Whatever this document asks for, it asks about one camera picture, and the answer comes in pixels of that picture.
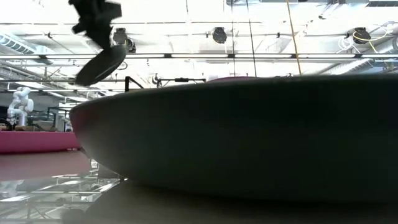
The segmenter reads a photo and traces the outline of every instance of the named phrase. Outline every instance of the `pink mat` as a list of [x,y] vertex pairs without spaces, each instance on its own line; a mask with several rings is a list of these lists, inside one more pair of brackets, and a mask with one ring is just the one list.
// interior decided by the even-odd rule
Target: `pink mat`
[[79,151],[0,156],[0,181],[25,180],[90,170],[90,160]]
[[75,133],[1,131],[0,154],[62,151],[79,148]]

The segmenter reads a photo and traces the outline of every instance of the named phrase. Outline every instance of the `overhead camera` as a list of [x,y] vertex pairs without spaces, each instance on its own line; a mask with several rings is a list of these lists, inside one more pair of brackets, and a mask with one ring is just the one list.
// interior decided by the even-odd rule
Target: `overhead camera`
[[224,31],[224,27],[215,27],[214,28],[213,40],[217,44],[225,44],[225,42],[226,42],[226,33]]
[[127,36],[125,28],[117,28],[113,34],[113,40],[118,45],[125,45],[127,52],[132,54],[137,52],[136,43]]

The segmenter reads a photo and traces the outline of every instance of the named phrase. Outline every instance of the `black disc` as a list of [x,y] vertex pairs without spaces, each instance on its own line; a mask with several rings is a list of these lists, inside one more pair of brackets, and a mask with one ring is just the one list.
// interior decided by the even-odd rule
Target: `black disc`
[[73,130],[135,182],[273,200],[398,200],[398,75],[238,79],[82,103]]
[[91,59],[77,74],[75,83],[82,86],[90,86],[106,78],[126,58],[124,45],[116,45],[105,49],[95,58]]

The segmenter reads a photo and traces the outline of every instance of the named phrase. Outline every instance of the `table surface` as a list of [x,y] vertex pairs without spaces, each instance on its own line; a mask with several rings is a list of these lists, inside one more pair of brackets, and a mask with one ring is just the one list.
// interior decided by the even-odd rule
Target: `table surface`
[[80,151],[0,156],[0,223],[397,223],[394,203],[267,202],[140,186]]

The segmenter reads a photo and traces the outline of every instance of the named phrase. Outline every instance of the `ceiling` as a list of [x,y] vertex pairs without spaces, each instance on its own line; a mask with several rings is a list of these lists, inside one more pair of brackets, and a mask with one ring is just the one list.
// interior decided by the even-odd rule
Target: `ceiling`
[[[376,48],[398,32],[398,8],[369,7],[368,2],[292,3],[292,23],[289,21],[287,5],[283,1],[249,6],[236,4],[232,7],[225,0],[174,0],[172,4],[162,0],[117,2],[122,5],[123,16],[115,19],[113,26],[126,28],[128,36],[136,43],[137,54],[294,54],[291,28],[294,30],[297,51],[300,54],[373,53],[369,44],[353,44],[353,47],[344,49],[341,45],[347,32],[352,34],[355,27],[365,27],[371,33],[372,39],[378,39],[372,42]],[[71,28],[78,22],[78,14],[66,0],[0,0],[0,5],[6,9],[0,14],[0,33],[43,46],[42,51],[46,54],[97,54],[101,51],[83,34],[72,33]],[[211,38],[215,27],[224,27],[228,36],[225,44],[217,44]],[[0,47],[0,52],[18,54],[5,47]],[[52,65],[45,67],[33,60],[7,61],[43,77],[51,74],[50,78],[67,79],[73,78],[87,60],[71,60],[65,57],[52,62]],[[339,63],[344,61],[302,60],[300,67],[303,75],[313,75],[323,73]],[[123,79],[131,76],[145,88],[155,88],[152,83],[155,74],[161,78],[208,80],[231,75],[274,77],[299,74],[296,60],[256,59],[254,64],[252,58],[128,59],[121,65],[121,69],[116,70],[109,78]],[[386,68],[380,66],[372,72],[383,69]],[[80,88],[67,83],[53,87]],[[90,88],[120,90],[124,89],[124,83],[99,83]],[[90,93],[79,97],[99,96]]]

